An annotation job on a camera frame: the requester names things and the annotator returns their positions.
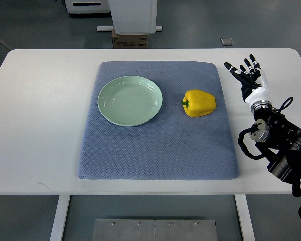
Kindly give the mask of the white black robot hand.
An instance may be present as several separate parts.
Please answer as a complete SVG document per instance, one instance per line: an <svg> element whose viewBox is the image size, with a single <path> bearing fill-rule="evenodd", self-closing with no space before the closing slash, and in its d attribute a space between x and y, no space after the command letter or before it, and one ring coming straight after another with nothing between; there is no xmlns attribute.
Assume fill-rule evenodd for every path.
<svg viewBox="0 0 301 241"><path fill-rule="evenodd" d="M269 101L268 83L260 64L252 54L249 55L249 60L244 59L244 63L246 67L240 65L239 69L228 62L224 63L226 69L241 83L243 101L249 105L261 100Z"/></svg>

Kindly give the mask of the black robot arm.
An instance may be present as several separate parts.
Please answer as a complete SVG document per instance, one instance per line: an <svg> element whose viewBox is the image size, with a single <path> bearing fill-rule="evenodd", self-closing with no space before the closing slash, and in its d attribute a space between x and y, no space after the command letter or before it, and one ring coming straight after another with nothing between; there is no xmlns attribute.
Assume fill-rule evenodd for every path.
<svg viewBox="0 0 301 241"><path fill-rule="evenodd" d="M301 196L301 128L281 112L293 101L288 98L280 109L265 100L253 105L254 124L240 132L238 144L251 159L266 158L267 169L282 182L292 185L292 194Z"/></svg>

